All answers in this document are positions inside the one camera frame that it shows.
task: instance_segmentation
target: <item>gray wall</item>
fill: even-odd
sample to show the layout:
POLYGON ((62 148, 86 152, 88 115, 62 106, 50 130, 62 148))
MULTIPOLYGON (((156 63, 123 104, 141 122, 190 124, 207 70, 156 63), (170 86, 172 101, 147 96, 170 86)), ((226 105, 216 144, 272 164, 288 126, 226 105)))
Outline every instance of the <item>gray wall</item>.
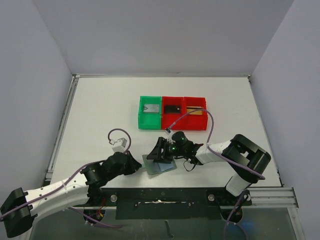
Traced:
POLYGON ((319 12, 319 0, 296 0, 252 75, 280 175, 296 190, 308 240, 319 239, 319 12))
MULTIPOLYGON (((49 164, 71 73, 31 0, 0 1, 0 204, 37 188, 49 164)), ((0 239, 6 239, 3 223, 0 239)))
POLYGON ((72 73, 251 74, 293 0, 33 0, 72 73))

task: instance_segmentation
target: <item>glass panel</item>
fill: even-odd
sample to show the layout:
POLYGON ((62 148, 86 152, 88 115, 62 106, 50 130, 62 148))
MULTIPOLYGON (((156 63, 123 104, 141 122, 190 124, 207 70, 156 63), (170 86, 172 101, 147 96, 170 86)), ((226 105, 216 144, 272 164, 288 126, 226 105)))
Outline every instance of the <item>glass panel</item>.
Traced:
MULTIPOLYGON (((222 240, 225 222, 206 218, 167 220, 114 220, 115 210, 108 210, 104 222, 124 225, 107 229, 85 225, 83 217, 66 210, 38 222, 32 240, 222 240)), ((294 230, 286 208, 246 208, 240 225, 250 240, 295 240, 294 230)), ((227 228, 227 240, 245 240, 237 226, 227 228)))

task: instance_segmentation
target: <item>screw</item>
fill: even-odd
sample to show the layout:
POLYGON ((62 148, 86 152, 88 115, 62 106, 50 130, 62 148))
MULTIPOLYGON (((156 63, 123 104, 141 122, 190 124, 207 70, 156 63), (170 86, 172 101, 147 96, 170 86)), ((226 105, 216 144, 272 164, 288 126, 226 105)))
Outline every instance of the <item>screw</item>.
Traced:
POLYGON ((213 202, 215 200, 215 195, 209 194, 208 195, 208 199, 209 199, 210 202, 213 202))
POLYGON ((111 197, 110 197, 111 202, 115 203, 117 200, 118 200, 117 195, 111 195, 111 197))
POLYGON ((247 201, 250 201, 250 200, 251 200, 250 194, 245 194, 245 195, 243 195, 243 198, 244 198, 244 199, 246 199, 247 197, 248 197, 247 201))

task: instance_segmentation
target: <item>white tabletop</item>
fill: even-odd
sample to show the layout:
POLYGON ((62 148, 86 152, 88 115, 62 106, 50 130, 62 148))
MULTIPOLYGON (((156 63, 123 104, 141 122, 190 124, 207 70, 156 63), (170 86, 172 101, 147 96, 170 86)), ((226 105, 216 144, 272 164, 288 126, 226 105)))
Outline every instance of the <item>white tabletop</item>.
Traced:
MULTIPOLYGON (((215 121, 212 143, 243 134, 272 155, 250 84, 245 77, 80 78, 51 182, 69 177, 86 163, 105 160, 112 155, 107 134, 113 128, 123 128, 130 133, 130 151, 142 163, 142 155, 149 154, 158 137, 166 137, 166 134, 162 130, 138 129, 140 96, 205 97, 207 109, 215 121)), ((210 126, 209 118, 207 131, 186 131, 185 134, 194 143, 205 143, 210 126)), ((114 132, 111 138, 116 140, 124 136, 121 132, 114 132)), ((235 173, 226 162, 197 166, 191 172, 184 169, 183 159, 177 160, 176 164, 176 170, 158 175, 148 175, 145 169, 132 175, 121 175, 108 182, 106 187, 224 187, 235 173)), ((260 180, 253 187, 281 186, 273 157, 263 175, 266 180, 260 180)))

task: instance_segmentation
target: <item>green bin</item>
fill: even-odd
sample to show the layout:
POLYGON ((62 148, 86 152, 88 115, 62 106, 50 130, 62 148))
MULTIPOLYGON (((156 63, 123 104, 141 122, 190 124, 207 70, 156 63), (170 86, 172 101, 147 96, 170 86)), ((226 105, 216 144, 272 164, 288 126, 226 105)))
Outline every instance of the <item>green bin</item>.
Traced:
POLYGON ((138 127, 139 129, 161 129, 161 96, 140 96, 138 127), (159 104, 159 112, 144 112, 145 104, 159 104))

